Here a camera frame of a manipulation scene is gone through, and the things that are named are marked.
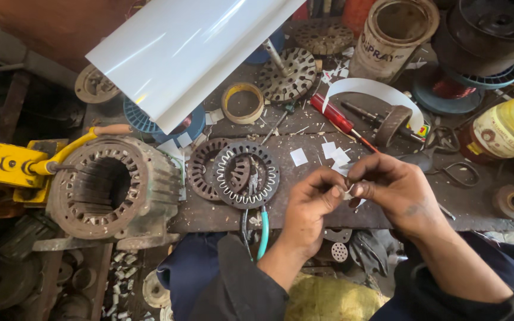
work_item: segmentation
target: screwdriver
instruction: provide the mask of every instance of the screwdriver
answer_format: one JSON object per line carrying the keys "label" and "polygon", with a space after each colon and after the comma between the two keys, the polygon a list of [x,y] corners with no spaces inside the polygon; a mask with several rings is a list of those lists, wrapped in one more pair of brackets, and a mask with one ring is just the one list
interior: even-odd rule
{"label": "screwdriver", "polygon": [[259,144],[259,146],[261,146],[262,144],[265,144],[265,142],[269,139],[269,137],[271,136],[271,134],[275,131],[275,128],[279,127],[279,124],[283,121],[283,119],[285,119],[285,117],[287,116],[287,114],[290,114],[292,115],[293,113],[295,113],[295,103],[296,101],[293,100],[292,102],[284,105],[282,107],[282,109],[285,111],[283,113],[283,115],[281,116],[281,118],[279,118],[279,120],[277,120],[277,123],[275,124],[275,126],[273,126],[273,128],[271,129],[271,131],[267,134],[267,136],[265,136],[265,139],[263,140],[263,142],[261,142],[261,144]]}
{"label": "screwdriver", "polygon": [[[322,96],[319,93],[316,93],[311,98],[311,104],[312,106],[315,106],[315,108],[322,113],[323,111],[323,104],[325,102],[325,96]],[[342,132],[344,133],[351,133],[352,136],[354,136],[356,139],[360,140],[362,144],[364,144],[369,150],[372,152],[379,152],[378,149],[376,149],[371,143],[369,143],[365,138],[363,138],[360,134],[358,134],[357,131],[353,129],[354,123],[350,120],[346,119],[346,116],[338,109],[336,106],[334,106],[330,101],[327,104],[327,107],[325,109],[325,112],[323,115],[332,123],[339,127]]]}

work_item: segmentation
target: hand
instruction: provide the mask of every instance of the hand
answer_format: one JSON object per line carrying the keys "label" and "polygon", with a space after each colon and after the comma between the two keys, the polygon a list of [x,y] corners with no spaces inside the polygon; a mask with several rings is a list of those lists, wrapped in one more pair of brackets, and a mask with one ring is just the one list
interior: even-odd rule
{"label": "hand", "polygon": [[285,225],[277,243],[285,244],[303,262],[315,255],[322,243],[323,216],[344,198],[345,179],[321,166],[296,184],[289,195]]}
{"label": "hand", "polygon": [[392,225],[409,239],[451,230],[418,166],[378,153],[356,162],[348,178],[355,183],[351,194],[382,206]]}

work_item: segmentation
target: rusty can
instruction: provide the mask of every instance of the rusty can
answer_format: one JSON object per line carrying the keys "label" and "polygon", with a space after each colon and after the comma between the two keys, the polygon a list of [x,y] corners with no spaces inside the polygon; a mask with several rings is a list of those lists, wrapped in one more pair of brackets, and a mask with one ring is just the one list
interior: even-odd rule
{"label": "rusty can", "polygon": [[376,1],[350,58],[350,77],[390,83],[439,21],[438,8],[428,0]]}

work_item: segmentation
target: tape roll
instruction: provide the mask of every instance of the tape roll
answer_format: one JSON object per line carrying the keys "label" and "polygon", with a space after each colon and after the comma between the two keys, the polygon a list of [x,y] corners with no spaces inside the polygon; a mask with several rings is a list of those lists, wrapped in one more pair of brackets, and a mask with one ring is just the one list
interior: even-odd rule
{"label": "tape roll", "polygon": [[[229,99],[231,98],[231,96],[233,96],[234,93],[239,92],[239,91],[253,92],[255,94],[255,96],[257,96],[257,99],[259,99],[259,106],[257,106],[257,108],[252,113],[245,115],[245,116],[237,117],[237,116],[233,116],[227,110],[227,103],[229,102]],[[223,113],[229,120],[231,120],[232,122],[234,122],[236,124],[246,125],[246,124],[250,124],[250,123],[256,121],[257,119],[259,119],[259,117],[261,117],[261,113],[263,112],[263,107],[264,107],[263,94],[261,93],[259,88],[257,88],[256,85],[249,84],[248,82],[237,82],[235,84],[232,84],[231,86],[227,87],[227,89],[225,89],[225,92],[223,93],[223,96],[222,96]]]}

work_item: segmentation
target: metal rod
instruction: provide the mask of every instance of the metal rod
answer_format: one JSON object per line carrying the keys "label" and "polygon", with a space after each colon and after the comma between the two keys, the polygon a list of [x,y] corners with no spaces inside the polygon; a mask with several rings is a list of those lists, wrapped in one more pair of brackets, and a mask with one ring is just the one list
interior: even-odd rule
{"label": "metal rod", "polygon": [[277,53],[277,49],[275,49],[275,46],[273,46],[273,43],[269,38],[263,41],[263,47],[265,47],[265,50],[267,50],[269,56],[271,56],[271,61],[275,64],[275,66],[277,66],[277,69],[279,69],[283,77],[288,77],[289,75],[294,73],[294,70],[289,70],[285,67],[285,65],[281,61],[279,53]]}

